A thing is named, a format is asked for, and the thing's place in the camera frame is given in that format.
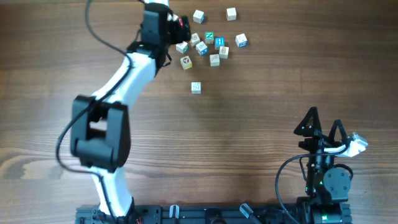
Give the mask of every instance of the black cable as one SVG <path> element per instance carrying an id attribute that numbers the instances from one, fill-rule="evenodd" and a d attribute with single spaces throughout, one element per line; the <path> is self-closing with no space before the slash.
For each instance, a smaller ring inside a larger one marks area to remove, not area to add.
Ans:
<path id="1" fill-rule="evenodd" d="M 172 63 L 172 57 L 169 55 L 169 51 L 166 51 L 167 58 L 169 59 L 169 62 L 167 62 L 165 65 L 162 67 L 169 66 Z"/>
<path id="2" fill-rule="evenodd" d="M 125 74 L 120 78 L 120 80 L 118 82 L 116 82 L 116 84 L 104 95 L 102 96 L 100 99 L 98 99 L 97 101 L 95 101 L 93 104 L 87 106 L 84 110 L 82 110 L 79 114 L 77 114 L 74 118 L 72 118 L 72 120 L 67 124 L 67 126 L 63 129 L 63 131 L 61 132 L 61 134 L 58 137 L 57 140 L 57 144 L 55 146 L 55 157 L 57 159 L 57 162 L 59 163 L 59 165 L 64 168 L 67 171 L 70 172 L 74 172 L 74 173 L 79 173 L 79 174 L 92 174 L 98 177 L 100 183 L 101 183 L 101 187 L 103 190 L 103 194 L 104 194 L 104 199 L 106 202 L 106 206 L 108 207 L 109 210 L 109 214 L 111 215 L 112 221 L 114 223 L 117 223 L 117 219 L 115 218 L 113 211 L 111 209 L 111 204 L 109 201 L 109 197 L 108 194 L 106 193 L 106 188 L 105 188 L 105 184 L 103 181 L 103 177 L 101 176 L 101 174 L 98 174 L 96 172 L 92 172 L 92 171 L 87 171 L 87 170 L 76 170 L 76 169 L 72 169 L 70 167 L 68 167 L 66 164 L 64 164 L 61 159 L 60 159 L 60 148 L 61 148 L 61 143 L 62 140 L 64 139 L 65 135 L 67 134 L 67 132 L 69 131 L 69 129 L 76 123 L 76 121 L 78 121 L 85 113 L 89 112 L 89 110 L 93 109 L 96 105 L 100 104 L 102 101 L 104 101 L 105 99 L 107 99 L 107 97 L 109 97 L 110 95 L 112 95 L 112 93 L 115 91 L 115 89 L 118 88 L 118 86 L 124 81 L 124 79 L 126 79 L 126 77 L 129 75 L 129 72 L 132 69 L 132 60 L 130 58 L 130 56 L 128 56 L 127 53 L 125 53 L 124 51 L 122 51 L 121 49 L 109 44 L 108 42 L 106 42 L 105 40 L 101 39 L 100 37 L 98 37 L 93 29 L 90 26 L 90 22 L 89 22 L 89 17 L 88 17 L 88 11 L 90 8 L 90 4 L 91 4 L 92 0 L 87 0 L 87 4 L 86 4 L 86 9 L 85 9 L 85 23 L 86 23 L 86 27 L 88 29 L 88 31 L 90 32 L 90 34 L 99 42 L 101 42 L 102 44 L 104 44 L 105 46 L 123 54 L 125 57 L 127 57 L 127 59 L 129 60 L 129 65 L 128 68 L 125 72 Z M 141 32 L 141 30 L 138 30 L 136 38 L 134 39 L 134 41 L 137 40 L 139 33 Z"/>
<path id="3" fill-rule="evenodd" d="M 299 160 L 299 162 L 300 162 L 300 168 L 301 168 L 301 172 L 303 173 L 304 181 L 307 181 L 307 177 L 305 176 L 304 166 L 303 166 L 303 163 L 301 162 L 302 159 L 303 159 L 303 158 L 300 158 L 300 160 Z"/>
<path id="4" fill-rule="evenodd" d="M 286 209 L 285 205 L 282 202 L 282 199 L 280 198 L 280 194 L 279 194 L 279 189 L 278 189 L 278 183 L 279 183 L 279 176 L 280 173 L 282 172 L 282 169 L 290 162 L 296 160 L 296 159 L 300 159 L 300 158 L 304 158 L 304 157 L 315 157 L 315 156 L 337 156 L 340 155 L 344 152 L 346 152 L 348 150 L 349 147 L 349 140 L 346 140 L 346 147 L 340 151 L 340 152 L 335 152 L 335 153 L 320 153 L 320 154 L 302 154 L 302 155 L 298 155 L 298 156 L 294 156 L 288 160 L 286 160 L 281 167 L 278 170 L 278 173 L 276 173 L 276 178 L 275 178 L 275 192 L 276 192 L 276 197 L 277 200 L 280 204 L 280 206 L 283 208 L 283 210 L 285 211 L 286 215 L 296 224 L 300 224 Z"/>
<path id="5" fill-rule="evenodd" d="M 336 165 L 333 166 L 333 168 L 343 168 L 343 169 L 346 169 L 346 170 L 349 172 L 349 174 L 351 174 L 350 177 L 349 177 L 349 180 L 352 180 L 353 177 L 354 177 L 354 172 L 353 172 L 353 170 L 352 170 L 349 166 L 347 166 L 346 164 L 336 164 Z"/>

